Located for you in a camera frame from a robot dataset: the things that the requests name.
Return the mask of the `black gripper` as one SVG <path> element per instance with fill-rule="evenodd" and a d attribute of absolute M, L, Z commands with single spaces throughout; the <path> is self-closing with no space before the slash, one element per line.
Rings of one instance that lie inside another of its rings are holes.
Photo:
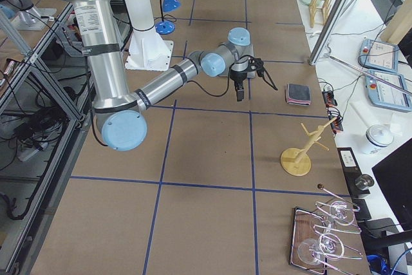
<path fill-rule="evenodd" d="M 247 78 L 248 72 L 247 71 L 234 71 L 230 70 L 229 77 L 234 82 L 234 87 L 236 90 L 236 100 L 241 102 L 244 100 L 245 96 L 245 89 L 243 85 L 243 81 Z"/>

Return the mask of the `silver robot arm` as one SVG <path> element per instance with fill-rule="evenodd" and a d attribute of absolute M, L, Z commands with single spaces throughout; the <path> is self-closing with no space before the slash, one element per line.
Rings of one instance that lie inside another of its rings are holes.
<path fill-rule="evenodd" d="M 143 112 L 186 85 L 197 74 L 228 75 L 241 84 L 250 75 L 253 45 L 248 30 L 233 28 L 227 42 L 197 51 L 171 66 L 171 41 L 155 29 L 150 0 L 124 0 L 133 29 L 129 57 L 123 59 L 111 0 L 66 0 L 73 5 L 82 52 L 95 83 L 93 110 L 104 143 L 117 151 L 139 146 L 147 134 Z"/>

